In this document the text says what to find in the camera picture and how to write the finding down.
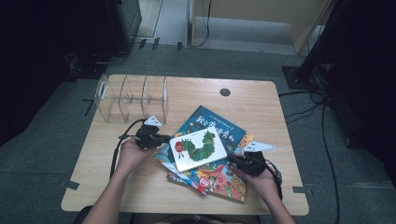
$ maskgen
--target black equipment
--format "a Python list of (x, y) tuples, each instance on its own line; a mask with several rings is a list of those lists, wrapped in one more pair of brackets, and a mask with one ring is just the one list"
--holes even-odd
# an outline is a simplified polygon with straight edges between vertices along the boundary
[(282, 184), (282, 174), (273, 163), (264, 158), (261, 152), (245, 152), (244, 156), (229, 154), (227, 158), (230, 162), (234, 162), (238, 169), (253, 177), (260, 175), (265, 169), (268, 169), (274, 177), (279, 198), (281, 200), (283, 199), (282, 188), (280, 187)]
[[(119, 143), (116, 146), (116, 149), (114, 149), (114, 154), (113, 154), (113, 162), (111, 163), (111, 170), (110, 170), (110, 178), (114, 174), (114, 170), (116, 169), (116, 161), (117, 157), (119, 155), (119, 148), (123, 140), (132, 137), (136, 141), (136, 144), (141, 148), (141, 149), (149, 149), (152, 147), (159, 147), (162, 143), (168, 143), (169, 140), (171, 139), (171, 136), (168, 135), (160, 135), (157, 134), (157, 132), (160, 130), (156, 126), (150, 126), (145, 124), (144, 122), (146, 119), (138, 119), (134, 123), (132, 123), (128, 129), (123, 133), (119, 139)], [(137, 130), (136, 135), (129, 135), (128, 132), (136, 125), (138, 122), (143, 122), (142, 126)]]

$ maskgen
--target book cover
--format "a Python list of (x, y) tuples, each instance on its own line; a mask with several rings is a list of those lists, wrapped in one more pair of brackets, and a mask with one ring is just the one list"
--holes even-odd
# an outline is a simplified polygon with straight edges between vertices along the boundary
[[(245, 135), (245, 130), (234, 125), (227, 119), (219, 116), (211, 110), (200, 105), (194, 113), (179, 128), (175, 136), (182, 136), (194, 133), (203, 129), (215, 127), (221, 143), (227, 153), (232, 153)], [(155, 160), (159, 161), (164, 167), (174, 175), (180, 177), (184, 182), (206, 195), (214, 183), (219, 171), (223, 169), (227, 160), (210, 162), (198, 168), (186, 172), (177, 170), (175, 157), (169, 144), (164, 145), (155, 155)]]
[[(243, 155), (243, 148), (252, 140), (253, 135), (247, 133), (233, 153), (238, 156)], [(170, 181), (188, 186), (183, 178), (180, 178), (172, 172), (168, 173), (167, 178)], [(248, 182), (243, 177), (242, 172), (238, 170), (236, 165), (232, 162), (227, 161), (225, 165), (222, 165), (222, 168), (217, 171), (217, 177), (211, 178), (210, 181), (213, 181), (209, 189), (210, 194), (236, 200), (238, 202), (243, 202), (245, 200)]]
[(169, 145), (180, 172), (227, 157), (215, 127), (172, 138)]

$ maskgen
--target person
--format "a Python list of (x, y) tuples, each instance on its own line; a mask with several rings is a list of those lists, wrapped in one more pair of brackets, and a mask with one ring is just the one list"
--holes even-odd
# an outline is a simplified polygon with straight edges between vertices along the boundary
[[(113, 176), (111, 176), (105, 190), (96, 201), (94, 206), (86, 207), (78, 214), (75, 223), (79, 223), (82, 219), (84, 224), (100, 224), (100, 223), (117, 223), (120, 211), (120, 202), (124, 192), (125, 184), (128, 175), (137, 167), (142, 161), (148, 158), (156, 148), (142, 150), (140, 149), (134, 139), (128, 139), (121, 145), (120, 158)], [(289, 211), (280, 200), (275, 180), (272, 174), (265, 170), (259, 176), (252, 177), (244, 174), (245, 179), (253, 186), (253, 188), (260, 194), (264, 202), (267, 204), (270, 212), (277, 224), (295, 223)], [(177, 223), (194, 223), (194, 222), (177, 222)], [(217, 220), (210, 219), (207, 222), (210, 224), (221, 224)]]

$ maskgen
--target stack of books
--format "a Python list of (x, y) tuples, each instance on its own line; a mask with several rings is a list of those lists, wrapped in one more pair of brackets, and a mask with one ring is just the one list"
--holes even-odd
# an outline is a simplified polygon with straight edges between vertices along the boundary
[(227, 155), (243, 155), (252, 140), (253, 135), (200, 105), (154, 159), (168, 169), (170, 181), (243, 202), (247, 181)]

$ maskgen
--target floor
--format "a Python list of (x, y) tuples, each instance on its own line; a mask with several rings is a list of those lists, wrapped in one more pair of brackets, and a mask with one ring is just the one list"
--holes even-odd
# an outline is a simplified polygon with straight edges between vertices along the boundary
[[(153, 41), (160, 38), (160, 44), (183, 46), (191, 43), (189, 37), (189, 0), (139, 0), (142, 24), (137, 40)], [(206, 35), (207, 18), (197, 17), (193, 45), (199, 45)], [(267, 21), (242, 21), (210, 18), (208, 41), (201, 48), (258, 51), (277, 54), (297, 54), (291, 44), (284, 23)], [(307, 55), (318, 39), (320, 27), (311, 35), (306, 48), (300, 55)]]

